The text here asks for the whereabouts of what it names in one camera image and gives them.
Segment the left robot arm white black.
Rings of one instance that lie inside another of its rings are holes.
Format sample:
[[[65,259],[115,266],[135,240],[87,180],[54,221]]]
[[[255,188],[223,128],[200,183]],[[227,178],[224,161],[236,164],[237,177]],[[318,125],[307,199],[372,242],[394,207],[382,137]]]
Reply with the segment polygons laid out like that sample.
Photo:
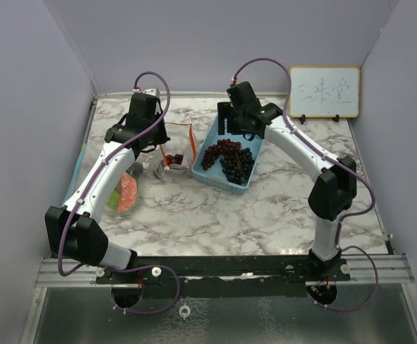
[[[49,246],[57,257],[112,268],[119,281],[135,279],[136,252],[109,241],[100,228],[105,205],[124,172],[141,153],[168,141],[157,88],[134,92],[128,113],[109,128],[100,155],[78,189],[44,220]]]

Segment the green leaf vegetable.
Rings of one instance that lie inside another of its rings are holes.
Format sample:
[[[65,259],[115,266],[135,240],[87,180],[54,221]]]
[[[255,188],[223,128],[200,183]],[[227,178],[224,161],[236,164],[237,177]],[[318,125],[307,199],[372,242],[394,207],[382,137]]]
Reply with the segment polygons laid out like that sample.
[[[110,194],[109,199],[107,200],[107,205],[111,209],[116,209],[118,206],[119,199],[120,199],[120,194],[116,190],[113,190],[112,193]]]

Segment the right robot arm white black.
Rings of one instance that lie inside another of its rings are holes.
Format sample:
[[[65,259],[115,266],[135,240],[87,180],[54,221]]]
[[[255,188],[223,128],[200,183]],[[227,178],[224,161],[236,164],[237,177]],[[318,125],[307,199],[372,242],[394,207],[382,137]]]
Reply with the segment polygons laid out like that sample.
[[[351,157],[328,153],[293,125],[274,103],[262,105],[249,82],[227,90],[229,102],[218,106],[232,135],[258,136],[284,151],[314,183],[308,204],[316,216],[315,238],[310,249],[308,271],[316,280],[325,280],[340,257],[336,247],[337,220],[357,195],[356,163]]]

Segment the clear bag orange zipper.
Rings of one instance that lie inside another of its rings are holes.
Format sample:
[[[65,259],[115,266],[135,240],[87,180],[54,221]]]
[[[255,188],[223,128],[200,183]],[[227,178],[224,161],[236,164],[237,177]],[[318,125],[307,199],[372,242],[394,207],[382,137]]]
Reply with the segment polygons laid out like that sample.
[[[188,174],[196,161],[199,142],[193,131],[192,123],[166,123],[166,131],[170,140],[156,148],[150,170],[161,180],[174,178],[178,174]],[[166,155],[183,155],[181,165],[167,165]]]

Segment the clear bag blue zipper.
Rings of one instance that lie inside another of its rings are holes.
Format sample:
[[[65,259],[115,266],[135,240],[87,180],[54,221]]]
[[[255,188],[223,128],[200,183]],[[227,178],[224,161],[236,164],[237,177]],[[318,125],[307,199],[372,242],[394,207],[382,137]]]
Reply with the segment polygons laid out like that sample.
[[[100,155],[77,190],[63,203],[67,211],[77,207],[76,213],[88,213],[99,221],[104,208],[109,206],[117,213],[128,211],[135,203],[138,186],[135,177],[127,170],[136,167],[135,154],[131,149],[122,148],[110,160],[119,143],[102,145]]]

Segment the watermelon slice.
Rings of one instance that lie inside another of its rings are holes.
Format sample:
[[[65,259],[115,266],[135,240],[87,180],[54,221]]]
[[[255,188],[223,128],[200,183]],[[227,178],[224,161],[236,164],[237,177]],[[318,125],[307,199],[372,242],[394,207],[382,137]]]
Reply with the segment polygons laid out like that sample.
[[[130,210],[136,202],[138,195],[137,181],[129,174],[124,173],[120,181],[120,199],[116,208],[118,213],[124,213]]]

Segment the dark purple plum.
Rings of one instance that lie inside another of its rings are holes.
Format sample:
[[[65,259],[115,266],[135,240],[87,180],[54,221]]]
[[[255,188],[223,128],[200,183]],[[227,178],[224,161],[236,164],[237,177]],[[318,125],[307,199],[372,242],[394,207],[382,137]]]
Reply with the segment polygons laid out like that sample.
[[[141,173],[144,171],[143,164],[141,162],[134,162],[128,169],[127,173],[134,179],[138,179]]]

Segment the dark grape bunch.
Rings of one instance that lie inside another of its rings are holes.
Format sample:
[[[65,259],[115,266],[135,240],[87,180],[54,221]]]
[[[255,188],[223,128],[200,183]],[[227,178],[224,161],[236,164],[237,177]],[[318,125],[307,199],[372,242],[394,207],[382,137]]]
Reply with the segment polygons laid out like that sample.
[[[219,160],[222,172],[229,183],[242,185],[246,183],[253,171],[255,160],[249,148],[233,150]]]

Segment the blue plastic basket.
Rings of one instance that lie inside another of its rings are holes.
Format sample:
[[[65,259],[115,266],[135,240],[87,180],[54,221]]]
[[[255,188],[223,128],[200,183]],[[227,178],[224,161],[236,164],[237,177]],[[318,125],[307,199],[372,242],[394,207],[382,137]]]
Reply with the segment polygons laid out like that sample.
[[[257,166],[263,140],[259,137],[245,138],[242,135],[232,135],[230,133],[226,133],[225,135],[219,135],[217,120],[218,120],[218,116],[215,117],[208,133],[206,134],[204,141],[201,144],[201,147],[198,149],[196,162],[193,164],[193,167],[191,168],[192,173],[194,174],[196,180],[200,182],[206,183],[208,185],[211,185],[211,186],[214,186],[214,187],[226,190],[226,191],[231,191],[236,194],[244,194],[245,191],[249,187],[249,184],[254,174],[254,170]],[[210,145],[216,144],[217,140],[221,140],[221,139],[231,139],[232,141],[240,142],[241,149],[249,148],[251,150],[255,163],[254,163],[253,171],[251,172],[251,175],[246,183],[242,185],[238,185],[235,183],[229,183],[227,181],[227,178],[225,174],[222,172],[222,167],[219,162],[222,156],[218,158],[215,164],[213,164],[212,167],[210,167],[210,169],[208,169],[207,171],[204,171],[202,169],[201,163],[202,163],[203,155],[206,152],[206,149]]]

